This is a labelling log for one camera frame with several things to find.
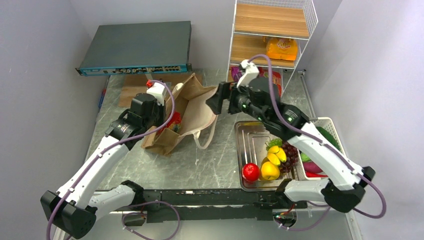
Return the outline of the brown burlap grocery bag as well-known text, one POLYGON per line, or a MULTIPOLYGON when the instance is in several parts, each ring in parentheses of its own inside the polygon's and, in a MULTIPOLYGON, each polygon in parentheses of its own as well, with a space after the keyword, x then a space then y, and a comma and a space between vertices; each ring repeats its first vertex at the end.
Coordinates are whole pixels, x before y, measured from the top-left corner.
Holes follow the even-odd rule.
POLYGON ((169 155, 184 137, 192 136, 199 149, 210 145, 218 116, 213 113, 206 100, 216 92, 216 87, 204 87, 191 74, 180 87, 175 87, 172 95, 175 99, 175 113, 179 113, 181 122, 177 131, 163 128, 146 136, 141 148, 159 155, 169 155))

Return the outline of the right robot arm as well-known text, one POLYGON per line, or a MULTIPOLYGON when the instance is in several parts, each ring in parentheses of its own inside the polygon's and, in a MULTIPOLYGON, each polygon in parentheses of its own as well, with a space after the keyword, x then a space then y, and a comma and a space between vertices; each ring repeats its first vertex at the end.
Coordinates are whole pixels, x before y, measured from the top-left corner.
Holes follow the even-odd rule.
POLYGON ((315 201, 348 213, 362 201, 366 186, 382 195, 372 182, 374 169, 349 160, 301 110, 281 103, 275 84, 263 77, 254 79, 248 86, 221 82, 206 104, 219 115, 224 100, 229 101, 229 114, 245 113, 259 120, 270 134, 305 153, 327 175, 320 180, 283 180, 275 191, 280 207, 287 208, 293 202, 315 201))

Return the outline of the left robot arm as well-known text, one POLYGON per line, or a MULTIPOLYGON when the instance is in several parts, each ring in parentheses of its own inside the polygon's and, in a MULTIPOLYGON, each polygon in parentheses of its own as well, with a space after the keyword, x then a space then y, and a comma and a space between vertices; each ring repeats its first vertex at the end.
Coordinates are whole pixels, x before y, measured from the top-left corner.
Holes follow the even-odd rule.
POLYGON ((117 120, 106 130, 97 149, 83 166, 57 191, 47 190, 40 198, 47 218, 46 239, 51 239, 52 226, 70 238, 81 239, 96 221, 121 207, 139 209, 145 202, 144 188, 126 180, 117 187, 95 195, 107 173, 143 137, 154 133, 151 128, 164 128, 166 93, 139 93, 117 120))

